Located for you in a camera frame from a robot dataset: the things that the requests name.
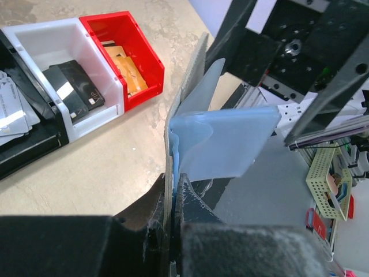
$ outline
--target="gray floor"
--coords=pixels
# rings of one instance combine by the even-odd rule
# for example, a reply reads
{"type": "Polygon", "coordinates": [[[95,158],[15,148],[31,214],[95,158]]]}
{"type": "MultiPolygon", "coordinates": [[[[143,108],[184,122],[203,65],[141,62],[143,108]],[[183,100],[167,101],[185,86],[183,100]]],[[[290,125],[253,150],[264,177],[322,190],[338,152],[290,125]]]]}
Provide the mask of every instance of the gray floor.
{"type": "Polygon", "coordinates": [[[305,178],[308,165],[277,136],[269,139],[255,163],[230,181],[214,213],[229,224],[304,227],[313,205],[305,178]]]}

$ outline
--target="black package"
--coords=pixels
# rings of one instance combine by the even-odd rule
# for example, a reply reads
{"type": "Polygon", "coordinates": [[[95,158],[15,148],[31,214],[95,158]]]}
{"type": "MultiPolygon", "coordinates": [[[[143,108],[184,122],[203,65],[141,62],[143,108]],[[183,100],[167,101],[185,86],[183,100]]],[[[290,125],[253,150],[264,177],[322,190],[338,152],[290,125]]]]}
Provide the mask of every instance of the black package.
{"type": "Polygon", "coordinates": [[[77,61],[72,60],[51,67],[54,66],[60,68],[74,90],[88,107],[88,110],[91,111],[94,108],[101,107],[105,103],[105,99],[77,61]]]}
{"type": "Polygon", "coordinates": [[[72,122],[88,114],[87,106],[76,93],[72,85],[68,82],[59,67],[53,66],[46,69],[43,73],[67,106],[72,122]]]}

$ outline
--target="screw hole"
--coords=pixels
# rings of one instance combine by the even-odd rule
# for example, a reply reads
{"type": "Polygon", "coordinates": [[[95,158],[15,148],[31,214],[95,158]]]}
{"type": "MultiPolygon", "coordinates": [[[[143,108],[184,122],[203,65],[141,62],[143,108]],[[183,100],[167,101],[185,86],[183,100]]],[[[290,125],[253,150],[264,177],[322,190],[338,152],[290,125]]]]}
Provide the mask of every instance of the screw hole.
{"type": "Polygon", "coordinates": [[[357,74],[362,75],[368,70],[368,65],[366,63],[361,63],[355,70],[357,74]]]}

